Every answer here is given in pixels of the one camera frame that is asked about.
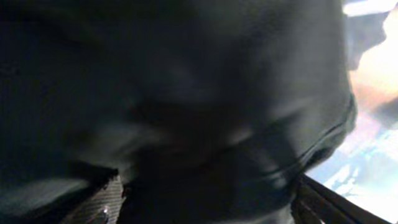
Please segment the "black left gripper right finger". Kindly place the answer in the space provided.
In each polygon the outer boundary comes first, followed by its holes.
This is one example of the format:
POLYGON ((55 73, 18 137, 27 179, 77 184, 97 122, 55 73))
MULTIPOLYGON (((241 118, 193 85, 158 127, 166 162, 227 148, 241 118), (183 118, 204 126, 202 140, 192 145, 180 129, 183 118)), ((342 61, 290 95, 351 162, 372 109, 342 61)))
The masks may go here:
POLYGON ((296 224, 390 224, 307 175, 300 177, 296 190, 292 203, 296 224))

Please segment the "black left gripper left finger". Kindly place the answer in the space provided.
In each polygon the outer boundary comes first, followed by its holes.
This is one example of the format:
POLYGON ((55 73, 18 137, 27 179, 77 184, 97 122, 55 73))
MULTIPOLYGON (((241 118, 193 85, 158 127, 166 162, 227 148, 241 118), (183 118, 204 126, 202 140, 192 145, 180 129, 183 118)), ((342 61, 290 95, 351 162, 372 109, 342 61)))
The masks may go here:
POLYGON ((38 224, 112 224, 123 204, 123 185, 117 170, 107 170, 88 188, 61 197, 35 210, 31 223, 38 224))

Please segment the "black garment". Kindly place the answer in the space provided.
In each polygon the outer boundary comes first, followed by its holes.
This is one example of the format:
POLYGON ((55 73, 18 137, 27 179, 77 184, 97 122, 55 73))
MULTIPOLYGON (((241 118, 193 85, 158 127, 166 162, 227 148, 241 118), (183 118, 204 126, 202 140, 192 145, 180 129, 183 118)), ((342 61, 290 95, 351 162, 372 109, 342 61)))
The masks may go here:
POLYGON ((1 222, 117 170, 116 223, 295 223, 386 40, 354 1, 2 1, 1 222))

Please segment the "clear plastic storage bin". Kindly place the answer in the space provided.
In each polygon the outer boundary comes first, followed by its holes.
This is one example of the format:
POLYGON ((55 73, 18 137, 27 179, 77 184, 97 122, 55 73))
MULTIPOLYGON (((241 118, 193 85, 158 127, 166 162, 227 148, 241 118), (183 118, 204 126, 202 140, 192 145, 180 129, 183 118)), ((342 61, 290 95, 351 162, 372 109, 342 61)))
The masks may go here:
POLYGON ((354 131, 307 175, 339 196, 397 223, 397 129, 359 116, 354 131))

